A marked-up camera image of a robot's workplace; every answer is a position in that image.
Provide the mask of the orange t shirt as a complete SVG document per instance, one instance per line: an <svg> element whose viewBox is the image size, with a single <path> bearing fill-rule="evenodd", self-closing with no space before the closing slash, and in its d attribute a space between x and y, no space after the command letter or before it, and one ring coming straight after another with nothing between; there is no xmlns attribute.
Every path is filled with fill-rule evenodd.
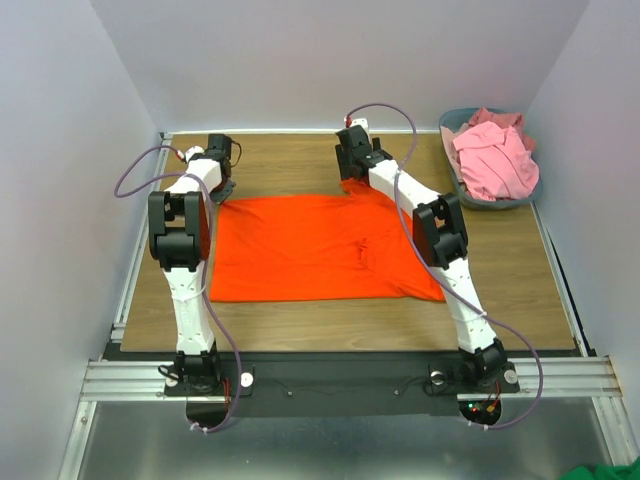
<svg viewBox="0 0 640 480"><path fill-rule="evenodd" d="M340 195L245 198L218 213L209 297L216 302L404 298L441 302L384 194L355 181Z"/></svg>

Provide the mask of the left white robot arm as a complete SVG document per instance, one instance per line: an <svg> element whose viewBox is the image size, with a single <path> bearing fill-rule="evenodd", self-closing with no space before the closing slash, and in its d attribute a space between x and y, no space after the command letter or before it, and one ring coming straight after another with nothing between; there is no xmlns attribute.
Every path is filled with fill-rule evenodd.
<svg viewBox="0 0 640 480"><path fill-rule="evenodd" d="M148 197L150 253L168 283L177 328L175 360L160 372L170 388L191 394L214 394L224 385L204 281L211 248L207 207L223 202L235 186L233 145L225 134L209 135L206 147L182 156L185 173Z"/></svg>

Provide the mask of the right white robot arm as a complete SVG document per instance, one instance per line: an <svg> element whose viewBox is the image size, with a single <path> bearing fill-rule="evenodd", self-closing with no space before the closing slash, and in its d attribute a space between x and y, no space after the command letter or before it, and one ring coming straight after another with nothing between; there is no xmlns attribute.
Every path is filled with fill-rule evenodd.
<svg viewBox="0 0 640 480"><path fill-rule="evenodd" d="M468 263L468 234L454 194L431 190L402 171L364 118L347 119L335 146L342 179L363 180L397 206L401 220L411 217L410 245L439 283L454 320L461 355L460 378L472 390L514 385L518 376L502 342L486 319Z"/></svg>

